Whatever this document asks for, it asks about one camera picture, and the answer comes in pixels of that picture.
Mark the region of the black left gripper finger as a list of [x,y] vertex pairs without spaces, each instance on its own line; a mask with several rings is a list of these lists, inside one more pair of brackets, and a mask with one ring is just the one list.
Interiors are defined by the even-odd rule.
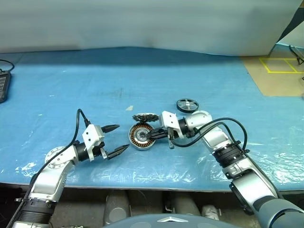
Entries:
[[110,152],[107,154],[107,159],[110,160],[116,156],[119,156],[120,154],[122,154],[127,148],[129,147],[129,144],[126,145],[122,145],[120,147],[115,148],[114,151]]
[[120,125],[118,125],[118,124],[106,125],[106,126],[102,127],[102,131],[103,131],[103,133],[109,133],[119,127],[120,127]]

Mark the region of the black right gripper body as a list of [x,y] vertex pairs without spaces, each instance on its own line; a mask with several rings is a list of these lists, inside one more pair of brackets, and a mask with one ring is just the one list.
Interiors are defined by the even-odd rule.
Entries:
[[170,149],[174,149],[173,140],[179,137],[180,129],[179,128],[172,128],[167,127],[167,137],[168,137],[168,144]]

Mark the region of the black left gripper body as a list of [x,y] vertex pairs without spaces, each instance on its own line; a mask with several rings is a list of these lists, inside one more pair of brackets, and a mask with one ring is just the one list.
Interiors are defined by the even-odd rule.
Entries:
[[102,157],[104,160],[109,160],[110,155],[104,149],[105,143],[101,142],[98,146],[94,147],[94,157]]

